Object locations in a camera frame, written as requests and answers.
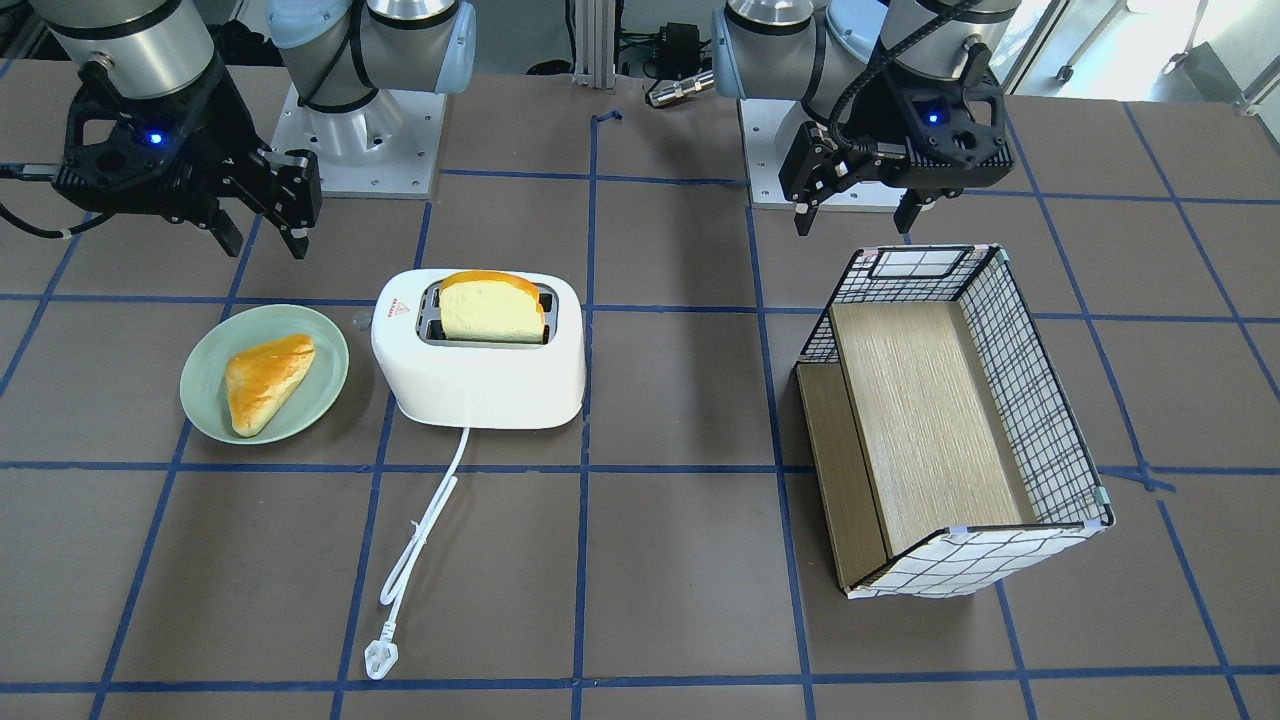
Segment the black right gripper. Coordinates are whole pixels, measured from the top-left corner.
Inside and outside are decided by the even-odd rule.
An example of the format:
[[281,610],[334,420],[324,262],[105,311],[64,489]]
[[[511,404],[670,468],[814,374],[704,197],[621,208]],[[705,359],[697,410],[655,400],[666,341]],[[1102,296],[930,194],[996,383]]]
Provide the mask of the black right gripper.
[[78,76],[52,179],[64,199],[86,211],[188,222],[238,258],[244,236],[220,206],[234,197],[279,229],[293,259],[306,259],[323,204],[317,156],[275,152],[259,137],[223,59],[156,99],[120,95],[99,60]]

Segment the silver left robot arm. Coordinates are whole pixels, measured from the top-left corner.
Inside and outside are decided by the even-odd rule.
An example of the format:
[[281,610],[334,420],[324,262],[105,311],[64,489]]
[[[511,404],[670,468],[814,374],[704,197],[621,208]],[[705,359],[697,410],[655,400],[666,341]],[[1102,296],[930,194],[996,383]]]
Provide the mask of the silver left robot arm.
[[777,174],[800,236],[855,184],[899,190],[897,231],[1014,168],[991,63],[1015,1],[727,1],[716,90],[797,105]]

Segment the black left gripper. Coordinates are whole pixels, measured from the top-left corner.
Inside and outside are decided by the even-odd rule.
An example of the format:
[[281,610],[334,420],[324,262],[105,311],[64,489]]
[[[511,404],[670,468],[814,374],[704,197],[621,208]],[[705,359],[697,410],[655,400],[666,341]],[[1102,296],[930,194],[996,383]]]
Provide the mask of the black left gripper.
[[968,79],[883,70],[840,117],[847,147],[828,123],[803,122],[778,172],[797,236],[810,234],[820,202],[859,183],[905,190],[895,209],[900,234],[938,199],[996,184],[1015,165],[1004,100],[992,70]]

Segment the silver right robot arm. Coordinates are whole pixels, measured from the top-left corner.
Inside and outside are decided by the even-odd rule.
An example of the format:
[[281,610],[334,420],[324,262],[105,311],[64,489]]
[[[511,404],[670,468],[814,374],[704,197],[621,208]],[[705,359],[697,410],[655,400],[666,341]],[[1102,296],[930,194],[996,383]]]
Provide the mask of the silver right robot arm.
[[[159,217],[209,232],[232,258],[243,234],[223,209],[237,199],[305,258],[323,186],[340,167],[410,155],[398,92],[458,94],[474,72],[467,1],[269,1],[268,29],[206,23],[189,1],[35,1],[79,87],[61,158],[6,164],[3,177],[45,182],[91,218],[26,233],[70,238],[116,215]],[[293,143],[257,131],[230,64],[288,69]]]

